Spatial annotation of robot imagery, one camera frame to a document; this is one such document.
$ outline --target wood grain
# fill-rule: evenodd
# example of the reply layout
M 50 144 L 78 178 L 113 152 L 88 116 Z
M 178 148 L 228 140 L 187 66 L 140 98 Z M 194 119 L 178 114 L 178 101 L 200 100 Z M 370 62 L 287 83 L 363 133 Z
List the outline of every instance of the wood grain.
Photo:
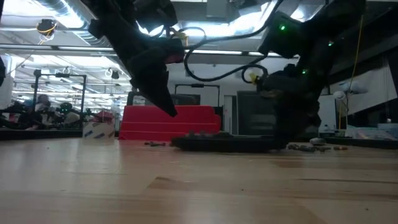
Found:
M 398 223 L 398 153 L 0 145 L 0 223 Z

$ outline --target white wall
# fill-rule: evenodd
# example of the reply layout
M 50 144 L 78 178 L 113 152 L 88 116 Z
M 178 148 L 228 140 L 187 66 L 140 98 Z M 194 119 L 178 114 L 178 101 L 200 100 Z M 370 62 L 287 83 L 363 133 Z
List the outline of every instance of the white wall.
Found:
M 15 61 L 10 56 L 1 57 L 4 66 L 6 66 L 6 73 L 13 71 L 16 66 Z M 2 86 L 0 86 L 0 109 L 7 108 L 11 104 L 12 89 L 14 88 L 15 71 L 6 76 Z
M 168 88 L 171 93 L 174 93 L 176 83 L 169 83 Z M 209 83 L 212 85 L 220 85 L 220 106 L 224 105 L 224 96 L 236 96 L 238 91 L 255 91 L 254 85 L 246 84 L 232 84 L 232 83 Z M 217 106 L 218 89 L 215 87 L 192 88 L 190 86 L 179 86 L 177 94 L 196 94 L 200 95 L 201 105 Z
M 368 92 L 353 95 L 349 98 L 348 114 L 353 114 L 397 98 L 396 87 L 394 85 L 394 81 L 392 80 L 391 71 L 388 64 L 382 68 L 371 70 L 362 75 L 354 77 L 354 81 L 358 81 L 359 85 L 365 87 Z M 340 83 L 335 83 L 330 86 L 332 93 L 341 91 L 339 84 Z

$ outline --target black cable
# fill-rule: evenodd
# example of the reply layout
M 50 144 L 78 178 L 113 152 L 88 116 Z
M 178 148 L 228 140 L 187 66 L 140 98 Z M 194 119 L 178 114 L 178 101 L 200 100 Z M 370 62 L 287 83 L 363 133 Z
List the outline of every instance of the black cable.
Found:
M 197 49 L 197 48 L 199 48 L 199 47 L 201 47 L 201 46 L 203 46 L 203 45 L 205 45 L 205 44 L 209 44 L 209 43 L 217 42 L 217 41 L 223 41 L 223 40 L 237 40 L 237 39 L 243 39 L 243 38 L 252 37 L 252 36 L 254 36 L 254 35 L 257 35 L 257 34 L 261 33 L 261 32 L 269 25 L 269 23 L 271 22 L 271 18 L 274 16 L 276 10 L 278 9 L 278 7 L 280 6 L 280 4 L 281 4 L 283 1 L 284 1 L 284 0 L 278 0 L 278 1 L 277 1 L 277 3 L 275 4 L 274 8 L 273 8 L 272 11 L 271 11 L 271 13 L 269 14 L 269 17 L 268 17 L 267 20 L 264 22 L 264 24 L 262 25 L 262 27 L 261 27 L 260 29 L 258 29 L 257 31 L 254 31 L 253 33 L 250 33 L 250 34 L 243 34 L 243 35 L 236 35 L 236 36 L 231 36 L 231 37 L 217 37 L 217 38 L 212 38 L 212 39 L 206 39 L 206 40 L 203 40 L 203 41 L 201 41 L 201 42 L 199 42 L 199 43 L 197 43 L 197 44 L 195 44 L 195 45 L 193 45 L 193 46 L 188 46 L 188 47 L 186 47 L 186 49 L 188 49 L 189 51 L 187 52 L 187 54 L 186 54 L 186 56 L 185 56 L 185 58 L 184 58 L 184 68 L 185 68 L 185 71 L 187 71 L 187 73 L 188 73 L 192 78 L 194 78 L 195 80 L 198 80 L 198 81 L 200 81 L 200 82 L 213 82 L 213 81 L 217 81 L 217 80 L 220 80 L 220 79 L 222 79 L 222 78 L 225 78 L 225 77 L 227 77 L 227 76 L 229 76 L 229 75 L 232 75 L 232 74 L 234 74 L 235 72 L 238 72 L 238 71 L 240 71 L 240 70 L 242 70 L 242 69 L 250 68 L 250 67 L 252 67 L 253 64 L 256 64 L 256 63 L 260 62 L 261 60 L 264 60 L 264 59 L 267 57 L 266 55 L 265 55 L 265 56 L 262 56 L 262 57 L 260 57 L 260 58 L 258 58 L 258 59 L 256 59 L 256 60 L 254 60 L 254 61 L 252 61 L 252 62 L 250 62 L 248 65 L 240 66 L 240 67 L 235 68 L 234 70 L 232 70 L 232 71 L 230 71 L 230 72 L 227 72 L 227 73 L 225 73 L 225 74 L 222 74 L 222 75 L 220 75 L 220 76 L 218 76 L 218 77 L 214 77 L 214 78 L 199 78 L 199 77 L 197 77 L 195 74 L 193 74 L 193 72 L 189 69 L 189 66 L 188 66 L 188 59 L 189 59 L 189 57 L 191 56 L 192 52 L 193 52 L 195 49 Z

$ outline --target door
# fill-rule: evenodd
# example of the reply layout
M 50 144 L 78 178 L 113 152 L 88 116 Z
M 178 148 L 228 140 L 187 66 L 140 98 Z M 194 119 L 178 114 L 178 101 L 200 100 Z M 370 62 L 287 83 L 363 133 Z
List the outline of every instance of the door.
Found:
M 233 96 L 224 96 L 224 131 L 232 134 Z

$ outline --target ceiling light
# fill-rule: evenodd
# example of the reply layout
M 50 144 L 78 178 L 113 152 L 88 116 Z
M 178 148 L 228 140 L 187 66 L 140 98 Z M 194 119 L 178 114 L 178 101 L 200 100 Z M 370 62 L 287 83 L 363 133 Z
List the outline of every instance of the ceiling light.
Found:
M 58 46 L 60 50 L 87 50 L 87 51 L 96 51 L 96 52 L 113 52 L 113 49 L 110 47 L 71 47 L 71 46 Z
M 147 34 L 147 35 L 150 35 L 150 36 L 158 35 L 158 34 L 159 34 L 160 32 L 162 32 L 162 30 L 163 30 L 163 26 L 160 26 L 160 27 L 155 28 L 154 30 L 152 30 L 152 31 L 150 31 L 150 32 L 148 33 L 148 30 L 147 30 L 147 29 L 141 27 L 141 25 L 140 25 L 138 22 L 137 22 L 137 24 L 138 24 L 138 29 L 139 29 L 143 34 Z M 180 29 L 180 26 L 179 26 L 178 24 L 175 24 L 175 25 L 173 26 L 173 28 L 174 28 L 175 30 L 179 30 L 179 29 Z
M 15 91 L 13 90 L 12 93 L 19 93 L 19 94 L 34 94 L 33 91 Z M 82 95 L 83 93 L 70 93 L 70 92 L 48 92 L 48 91 L 38 91 L 37 94 L 48 94 L 48 95 L 58 95 L 58 96 L 65 96 L 65 95 Z M 102 97 L 102 98 L 109 98 L 109 94 L 104 94 L 104 93 L 86 93 L 86 96 L 97 98 L 97 97 Z M 128 96 L 128 94 L 114 94 L 115 97 L 125 97 Z
M 28 45 L 28 44 L 0 44 L 1 49 L 22 49 L 22 50 L 51 50 L 49 45 Z
M 228 24 L 215 24 L 210 22 L 188 22 L 186 27 L 199 27 L 206 32 L 208 37 L 224 37 L 234 34 Z M 203 32 L 196 29 L 188 29 L 184 31 L 187 36 L 201 37 Z
M 118 84 L 118 83 L 115 83 L 115 84 L 112 84 L 112 83 L 87 83 L 87 85 L 91 85 L 91 86 L 120 86 L 120 84 Z
M 72 85 L 72 88 L 76 88 L 78 90 L 83 90 L 83 87 L 81 85 Z
M 194 50 L 194 54 L 223 54 L 223 55 L 241 55 L 242 52 L 232 50 Z
M 259 52 L 249 52 L 249 55 L 250 56 L 263 56 L 263 54 L 259 53 Z
M 246 14 L 244 16 L 241 16 L 237 19 L 235 19 L 233 22 L 229 24 L 230 28 L 236 31 L 241 31 L 241 30 L 249 30 L 254 27 L 255 24 L 257 24 L 262 16 L 262 12 L 253 12 L 250 14 Z
M 92 88 L 88 88 L 88 87 L 86 87 L 86 90 L 88 90 L 88 91 L 90 91 L 92 93 L 101 93 L 99 91 L 93 90 Z
M 304 13 L 300 9 L 296 9 L 293 14 L 291 15 L 291 18 L 298 20 L 298 21 L 303 21 L 304 20 Z
M 72 80 L 69 80 L 69 79 L 67 79 L 67 78 L 61 78 L 61 81 L 65 81 L 65 82 L 67 82 L 67 83 L 73 83 Z

